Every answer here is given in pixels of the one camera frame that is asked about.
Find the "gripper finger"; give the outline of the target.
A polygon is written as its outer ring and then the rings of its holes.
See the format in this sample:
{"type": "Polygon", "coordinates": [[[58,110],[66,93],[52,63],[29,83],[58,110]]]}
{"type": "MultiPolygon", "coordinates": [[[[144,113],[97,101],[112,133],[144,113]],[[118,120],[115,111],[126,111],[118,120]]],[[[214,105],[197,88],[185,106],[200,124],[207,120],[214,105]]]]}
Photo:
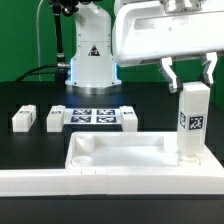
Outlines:
{"type": "Polygon", "coordinates": [[[209,88],[211,88],[214,84],[213,72],[215,70],[217,61],[218,57],[216,52],[206,53],[202,57],[202,65],[204,66],[204,70],[200,76],[200,79],[209,88]]]}
{"type": "Polygon", "coordinates": [[[159,61],[159,71],[168,82],[168,88],[171,93],[181,92],[183,84],[181,79],[175,74],[171,68],[172,58],[161,58],[159,61]]]}

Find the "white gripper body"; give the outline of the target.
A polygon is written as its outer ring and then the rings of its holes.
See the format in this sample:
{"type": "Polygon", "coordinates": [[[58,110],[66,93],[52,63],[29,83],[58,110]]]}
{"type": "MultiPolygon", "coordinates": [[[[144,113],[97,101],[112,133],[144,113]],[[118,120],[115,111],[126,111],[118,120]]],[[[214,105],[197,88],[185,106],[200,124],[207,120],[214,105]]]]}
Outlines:
{"type": "Polygon", "coordinates": [[[115,0],[114,60],[121,67],[162,58],[224,53],[224,0],[115,0]]]}

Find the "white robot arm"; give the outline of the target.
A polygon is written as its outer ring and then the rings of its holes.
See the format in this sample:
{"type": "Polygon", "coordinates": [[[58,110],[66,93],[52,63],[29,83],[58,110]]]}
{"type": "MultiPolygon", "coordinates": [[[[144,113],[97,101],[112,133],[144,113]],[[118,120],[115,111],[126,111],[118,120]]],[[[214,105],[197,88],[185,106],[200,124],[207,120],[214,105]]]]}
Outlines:
{"type": "Polygon", "coordinates": [[[68,87],[104,90],[121,83],[119,67],[157,63],[170,91],[180,92],[172,63],[196,58],[204,66],[202,80],[213,84],[224,54],[224,0],[115,0],[114,20],[94,3],[78,7],[68,87]]]}

